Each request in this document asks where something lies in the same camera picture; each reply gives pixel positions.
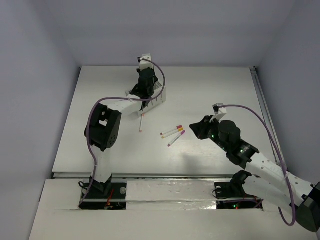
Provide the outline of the magenta capped white marker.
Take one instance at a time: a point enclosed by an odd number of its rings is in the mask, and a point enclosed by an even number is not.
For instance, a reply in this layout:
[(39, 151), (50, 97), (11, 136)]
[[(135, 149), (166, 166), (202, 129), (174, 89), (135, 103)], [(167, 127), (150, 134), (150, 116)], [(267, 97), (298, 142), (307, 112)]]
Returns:
[(181, 138), (185, 134), (185, 130), (181, 131), (173, 140), (168, 143), (168, 147), (172, 146), (179, 138)]

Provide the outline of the yellow capped white marker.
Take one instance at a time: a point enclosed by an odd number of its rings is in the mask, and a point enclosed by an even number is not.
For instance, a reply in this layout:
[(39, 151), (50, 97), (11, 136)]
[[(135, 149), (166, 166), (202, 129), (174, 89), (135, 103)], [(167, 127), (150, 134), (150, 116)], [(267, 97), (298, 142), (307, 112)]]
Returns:
[(172, 135), (174, 135), (174, 134), (177, 134), (177, 133), (182, 132), (183, 130), (184, 130), (183, 128), (176, 129), (176, 130), (174, 130), (174, 131), (171, 131), (171, 132), (169, 132), (169, 133), (166, 133), (166, 134), (162, 135), (161, 138), (162, 138), (162, 139), (168, 138), (168, 137), (170, 137), (170, 136), (172, 136)]

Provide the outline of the peach capped white marker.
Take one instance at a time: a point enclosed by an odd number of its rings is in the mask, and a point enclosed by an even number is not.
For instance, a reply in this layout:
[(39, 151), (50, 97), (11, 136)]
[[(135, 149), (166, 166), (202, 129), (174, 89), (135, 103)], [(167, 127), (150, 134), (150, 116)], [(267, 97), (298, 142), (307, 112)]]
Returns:
[(144, 118), (145, 118), (145, 114), (143, 113), (140, 117), (140, 123), (139, 123), (139, 132), (142, 133), (143, 131), (143, 121), (144, 121)]

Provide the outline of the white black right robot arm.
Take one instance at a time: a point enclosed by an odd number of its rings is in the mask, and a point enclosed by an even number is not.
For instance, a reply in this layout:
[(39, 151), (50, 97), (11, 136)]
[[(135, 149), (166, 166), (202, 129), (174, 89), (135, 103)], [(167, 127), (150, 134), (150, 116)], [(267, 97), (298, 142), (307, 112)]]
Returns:
[(205, 116), (190, 124), (199, 140), (209, 139), (220, 147), (226, 158), (240, 167), (218, 194), (223, 198), (256, 196), (291, 214), (306, 230), (320, 229), (320, 185), (302, 180), (267, 159), (259, 150), (241, 138), (233, 121)]

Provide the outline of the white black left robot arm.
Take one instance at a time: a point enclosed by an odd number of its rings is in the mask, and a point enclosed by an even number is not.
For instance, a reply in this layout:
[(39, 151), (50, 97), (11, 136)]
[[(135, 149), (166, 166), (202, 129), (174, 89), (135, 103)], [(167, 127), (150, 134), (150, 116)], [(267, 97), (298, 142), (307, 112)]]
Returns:
[(126, 97), (116, 97), (115, 102), (104, 105), (99, 100), (92, 108), (84, 136), (94, 167), (88, 183), (81, 182), (83, 198), (106, 198), (112, 189), (111, 151), (115, 145), (122, 117), (137, 113), (141, 116), (163, 103), (165, 84), (159, 82), (152, 64), (137, 69), (137, 84)]

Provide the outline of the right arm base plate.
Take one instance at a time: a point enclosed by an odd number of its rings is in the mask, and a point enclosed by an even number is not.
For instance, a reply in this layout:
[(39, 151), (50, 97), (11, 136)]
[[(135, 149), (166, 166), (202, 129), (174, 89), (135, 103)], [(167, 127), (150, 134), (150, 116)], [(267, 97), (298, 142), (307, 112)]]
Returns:
[(215, 182), (213, 191), (218, 200), (244, 198), (246, 195), (241, 185), (232, 182)]

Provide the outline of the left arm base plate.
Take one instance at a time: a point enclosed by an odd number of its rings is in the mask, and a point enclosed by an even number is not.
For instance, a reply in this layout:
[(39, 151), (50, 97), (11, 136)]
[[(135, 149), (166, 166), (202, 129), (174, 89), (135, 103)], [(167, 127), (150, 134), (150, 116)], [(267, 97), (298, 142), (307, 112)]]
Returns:
[(127, 183), (112, 182), (107, 193), (101, 193), (93, 187), (79, 204), (81, 210), (125, 210)]

